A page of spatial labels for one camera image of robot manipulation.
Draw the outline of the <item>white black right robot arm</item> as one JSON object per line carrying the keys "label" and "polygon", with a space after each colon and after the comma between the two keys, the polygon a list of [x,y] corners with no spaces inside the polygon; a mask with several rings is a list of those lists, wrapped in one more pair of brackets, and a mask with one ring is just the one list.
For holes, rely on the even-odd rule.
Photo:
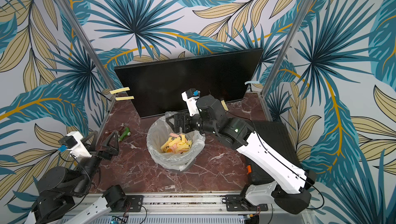
{"label": "white black right robot arm", "polygon": [[253,206],[274,203],[290,214],[309,209],[315,183],[315,173],[292,164],[268,145],[253,124],[238,116],[228,117],[222,101],[212,95],[200,97],[184,92],[183,100],[188,110],[166,117],[166,123],[174,132],[201,135],[213,134],[223,145],[250,159],[272,179],[271,183],[250,185],[241,193],[244,202]]}

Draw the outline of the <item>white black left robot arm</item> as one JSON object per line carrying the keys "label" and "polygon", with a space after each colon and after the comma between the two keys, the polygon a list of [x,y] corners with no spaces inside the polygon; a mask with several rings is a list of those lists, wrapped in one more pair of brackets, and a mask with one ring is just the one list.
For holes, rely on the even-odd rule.
{"label": "white black left robot arm", "polygon": [[101,143],[101,150],[96,150],[96,142],[88,143],[88,140],[97,134],[93,132],[83,137],[80,132],[74,131],[59,140],[77,166],[75,169],[56,166],[44,174],[38,181],[39,196],[28,214],[25,221],[27,224],[55,223],[76,207],[75,197],[84,198],[89,194],[101,162],[111,161],[119,154],[119,146],[110,144],[111,141],[119,140],[118,131],[113,131]]}

